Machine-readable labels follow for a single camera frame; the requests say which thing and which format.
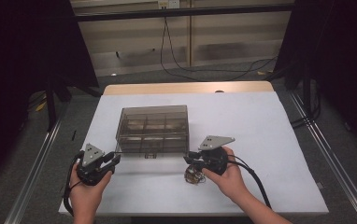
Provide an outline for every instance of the metal bracket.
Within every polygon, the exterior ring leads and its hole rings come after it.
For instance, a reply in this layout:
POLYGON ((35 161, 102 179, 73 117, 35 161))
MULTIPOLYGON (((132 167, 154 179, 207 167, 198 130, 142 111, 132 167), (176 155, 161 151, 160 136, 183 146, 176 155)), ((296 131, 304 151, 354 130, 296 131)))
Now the metal bracket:
POLYGON ((199 150, 212 150, 217 147, 224 146, 228 143, 234 142, 235 139, 233 137, 221 137, 208 135, 202 144, 199 146, 199 150))
POLYGON ((97 159, 103 157, 105 152, 91 144, 87 144, 85 148, 85 153, 83 155, 82 166, 86 167, 97 159))

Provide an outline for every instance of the aluminum rail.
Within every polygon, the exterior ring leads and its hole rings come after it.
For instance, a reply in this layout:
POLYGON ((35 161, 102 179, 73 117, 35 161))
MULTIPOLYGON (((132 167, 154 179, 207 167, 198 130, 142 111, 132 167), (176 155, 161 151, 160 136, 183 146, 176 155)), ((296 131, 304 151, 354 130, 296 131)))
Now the aluminum rail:
POLYGON ((47 133, 47 136, 45 137, 44 143, 42 144, 41 149, 38 152, 36 161, 33 164, 30 174, 27 176, 27 179, 24 182, 23 187, 21 188, 20 194, 16 198, 15 203, 9 211, 5 224, 18 224, 21 222, 21 218, 24 215, 24 211, 26 210, 27 205, 30 202, 30 198, 33 194, 34 188, 36 187, 36 181, 39 178, 39 175, 42 171, 45 160, 48 157, 56 135, 59 132, 60 124, 67 108, 68 103, 62 104, 62 110, 59 114, 59 118, 57 119, 51 131, 47 133))
POLYGON ((294 9, 309 9, 316 5, 296 6, 295 4, 275 4, 275 5, 254 5, 243 7, 188 7, 171 8, 126 12, 109 13, 83 13, 69 17, 44 18, 47 21, 116 21, 130 19, 163 18, 163 17, 182 17, 182 16, 204 16, 222 15, 238 13, 260 13, 260 12, 279 12, 292 11, 294 9))
MULTIPOLYGON (((304 109, 304 102, 296 93, 291 92, 291 97, 295 106, 297 107, 298 112, 301 114, 301 117, 305 118, 307 116, 307 112, 304 109)), ((357 187, 354 185, 338 157, 328 144, 317 123, 314 120, 306 120, 306 123, 310 133, 318 144, 319 150, 323 154, 331 170, 335 174, 336 179, 347 194, 348 199, 357 212, 357 187)))

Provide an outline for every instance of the transparent plastic box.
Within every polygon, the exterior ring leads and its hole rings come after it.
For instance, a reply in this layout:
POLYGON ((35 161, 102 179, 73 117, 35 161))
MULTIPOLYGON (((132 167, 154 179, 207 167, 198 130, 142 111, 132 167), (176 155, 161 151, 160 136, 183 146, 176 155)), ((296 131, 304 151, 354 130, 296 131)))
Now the transparent plastic box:
POLYGON ((128 107, 121 112, 116 152, 156 158, 189 151, 186 105, 128 107))

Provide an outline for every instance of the wire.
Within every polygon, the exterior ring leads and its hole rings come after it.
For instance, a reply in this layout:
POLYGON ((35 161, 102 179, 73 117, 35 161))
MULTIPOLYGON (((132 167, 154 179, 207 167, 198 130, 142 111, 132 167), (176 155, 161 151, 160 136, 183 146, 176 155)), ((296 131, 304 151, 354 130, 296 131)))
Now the wire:
POLYGON ((238 156, 235 156, 235 155, 227 155, 227 156, 234 157, 234 158, 240 160, 244 165, 246 165, 248 168, 250 168, 244 161, 242 161, 242 159, 238 158, 238 156))
POLYGON ((265 81, 272 81, 276 78, 280 78, 285 76, 293 67, 295 67, 298 64, 299 61, 295 60, 291 63, 289 63, 289 65, 285 66, 284 68, 278 70, 278 71, 274 71, 270 76, 264 78, 265 81))
POLYGON ((200 79, 197 79, 197 78, 192 78, 192 77, 186 77, 186 76, 183 76, 183 75, 177 75, 177 74, 172 74, 171 72, 167 71, 166 68, 164 67, 164 63, 163 63, 163 57, 162 57, 162 51, 164 49, 164 37, 165 37, 165 33, 167 32, 167 35, 168 35, 168 39, 169 39, 169 43, 170 43, 170 52, 173 56, 173 60, 176 64, 176 66, 178 68, 180 68, 181 70, 184 70, 184 71, 187 71, 187 72, 233 72, 233 73, 242 73, 241 75, 237 76, 237 77, 233 77, 233 78, 230 78, 230 79, 227 79, 227 80, 223 80, 223 81, 232 81, 232 80, 235 80, 235 79, 238 79, 240 77, 243 77, 245 76, 248 72, 253 72, 253 71, 257 71, 265 66, 267 66, 269 63, 271 63, 272 61, 276 60, 278 56, 272 58, 272 59, 261 59, 261 60, 258 60, 256 62, 253 62, 249 69, 247 70, 224 70, 224 69, 188 69, 188 68, 184 68, 182 67, 181 65, 179 65, 179 63, 177 62, 176 60, 176 56, 175 56, 175 53, 173 51, 173 44, 172 44, 172 39, 171 39, 171 36, 170 36, 170 31, 169 31, 169 26, 167 24, 167 19, 164 18, 164 34, 163 34, 163 37, 162 37, 162 46, 161 46, 161 54, 160 54, 160 61, 161 61, 161 66, 162 68, 165 70, 165 72, 171 76, 176 76, 176 77, 185 77, 185 78, 188 78, 188 79, 191 79, 191 80, 195 80, 195 81, 201 81, 201 82, 208 82, 208 80, 200 80, 200 79), (255 69, 251 69, 256 63, 258 62, 262 62, 262 61, 267 61, 265 64, 263 64, 262 66, 258 67, 258 68, 255 68, 255 69))
POLYGON ((249 172, 249 174, 251 174, 251 176, 254 178, 255 182, 257 183, 258 188, 260 189, 261 194, 263 195, 265 205, 272 209, 271 203, 269 202, 268 196, 266 195, 266 192, 265 192, 263 183, 261 182, 261 180, 260 180, 260 178, 258 177, 258 175, 255 174, 254 170, 252 170, 251 168, 249 168, 249 166, 248 166, 246 163, 245 163, 245 164, 242 164, 242 163, 237 162, 237 161, 228 161, 228 163, 232 163, 232 164, 238 165, 238 166, 240 166, 240 167, 243 167, 243 168, 245 168, 245 170, 247 170, 247 171, 249 172))
POLYGON ((77 159, 83 157, 83 154, 84 154, 84 151, 80 151, 74 157, 74 159, 71 161, 70 168, 68 170, 67 179, 65 180, 64 195, 62 196, 63 197, 63 204, 64 204, 65 209, 67 209, 67 211, 71 214, 71 216, 74 216, 74 212, 73 212, 73 208, 70 205, 70 202, 68 201, 68 198, 70 197, 71 189, 73 187, 75 187, 76 185, 78 185, 79 183, 81 183, 82 181, 79 181, 78 183, 76 183, 75 185, 73 185, 70 188, 70 178, 71 178, 71 173, 73 171, 74 164, 77 162, 77 159))

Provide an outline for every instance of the white table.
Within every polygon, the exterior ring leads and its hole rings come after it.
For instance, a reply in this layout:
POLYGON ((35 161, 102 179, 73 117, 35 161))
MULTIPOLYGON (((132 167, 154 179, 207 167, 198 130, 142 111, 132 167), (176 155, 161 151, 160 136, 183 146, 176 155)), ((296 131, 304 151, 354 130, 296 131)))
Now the white table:
MULTIPOLYGON (((151 86, 150 90, 158 91, 163 85, 146 86, 151 86)), ((200 85, 219 87, 227 83, 200 85)), ((129 87, 124 89, 130 90, 135 86, 124 86, 129 87)), ((319 215, 328 212, 307 168, 285 110, 271 89, 168 94, 154 94, 154 91, 144 91, 146 94, 103 95, 83 148, 87 143, 91 143, 105 152, 114 150, 117 144, 115 135, 124 107, 186 105, 189 113, 190 150, 196 151, 208 134, 234 137, 236 140, 227 146, 260 177, 276 212, 290 215, 319 215)), ((198 185, 187 183, 184 180, 187 166, 182 155, 164 154, 157 159, 122 157, 105 189, 97 215, 244 215, 212 181, 207 180, 206 183, 198 185)), ((250 191, 263 201, 252 177, 245 170, 242 170, 242 175, 250 191)), ((66 213, 63 205, 59 212, 66 213)))

